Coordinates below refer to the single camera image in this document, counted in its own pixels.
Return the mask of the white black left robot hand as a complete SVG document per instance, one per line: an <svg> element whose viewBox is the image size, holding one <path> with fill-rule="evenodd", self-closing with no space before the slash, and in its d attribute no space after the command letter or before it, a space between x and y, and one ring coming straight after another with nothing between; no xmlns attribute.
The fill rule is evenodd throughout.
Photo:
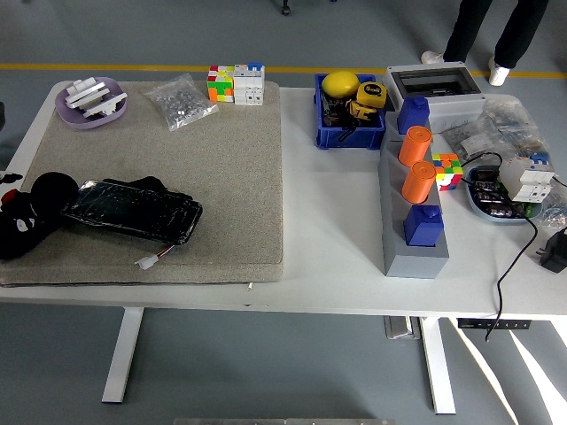
<svg viewBox="0 0 567 425"><path fill-rule="evenodd" d="M1 196L1 234L26 233L34 229L38 221L32 206L31 195L10 189Z"/></svg>

